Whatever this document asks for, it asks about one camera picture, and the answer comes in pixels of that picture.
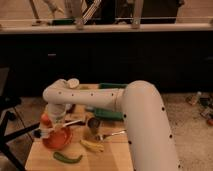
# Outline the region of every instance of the green vegetable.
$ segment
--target green vegetable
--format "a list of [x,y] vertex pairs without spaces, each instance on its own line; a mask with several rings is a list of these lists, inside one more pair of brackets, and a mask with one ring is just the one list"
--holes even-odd
[[61,154],[59,152],[54,152],[53,157],[56,160],[59,160],[64,163],[78,163],[82,159],[83,155],[80,155],[78,158],[75,158],[75,159],[70,159],[67,156],[64,156],[63,154]]

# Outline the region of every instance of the black chair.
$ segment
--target black chair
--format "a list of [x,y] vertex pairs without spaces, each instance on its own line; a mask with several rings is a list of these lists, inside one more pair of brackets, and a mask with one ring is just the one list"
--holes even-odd
[[[15,107],[19,104],[21,104],[21,99],[19,97],[15,96],[6,96],[4,95],[4,85],[6,83],[6,78],[8,75],[9,69],[3,68],[0,69],[0,117],[3,113],[3,111],[13,108],[15,112]],[[8,135],[5,135],[5,131],[7,128],[8,120],[15,120],[16,115],[10,111],[6,111],[4,118],[2,119],[2,122],[0,123],[0,151],[16,166],[16,168],[20,171],[24,171],[25,167],[19,162],[19,160],[12,154],[10,151],[9,146],[7,145],[8,141],[11,141],[18,136],[21,136],[25,133],[28,133],[29,131],[32,131],[36,128],[38,128],[39,123],[33,124],[29,127],[25,127],[21,130],[15,131],[13,133],[10,133]]]

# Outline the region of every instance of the yellow object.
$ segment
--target yellow object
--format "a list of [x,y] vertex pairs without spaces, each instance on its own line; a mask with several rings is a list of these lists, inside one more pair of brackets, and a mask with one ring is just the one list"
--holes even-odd
[[80,140],[80,143],[91,151],[94,151],[94,152],[103,152],[104,151],[104,146],[100,143],[94,143],[94,142],[83,140],[83,139]]

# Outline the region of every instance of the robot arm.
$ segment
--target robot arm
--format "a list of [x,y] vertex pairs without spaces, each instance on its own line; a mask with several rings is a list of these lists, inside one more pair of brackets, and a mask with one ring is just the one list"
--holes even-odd
[[135,81],[125,89],[72,90],[65,80],[47,87],[44,99],[53,105],[84,104],[121,111],[136,171],[179,171],[171,129],[154,85]]

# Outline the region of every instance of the orange bowl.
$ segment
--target orange bowl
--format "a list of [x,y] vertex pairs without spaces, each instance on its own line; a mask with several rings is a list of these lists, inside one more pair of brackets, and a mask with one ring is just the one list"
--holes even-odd
[[61,150],[71,142],[73,133],[69,127],[64,127],[57,132],[50,132],[50,137],[42,139],[45,147],[51,150]]

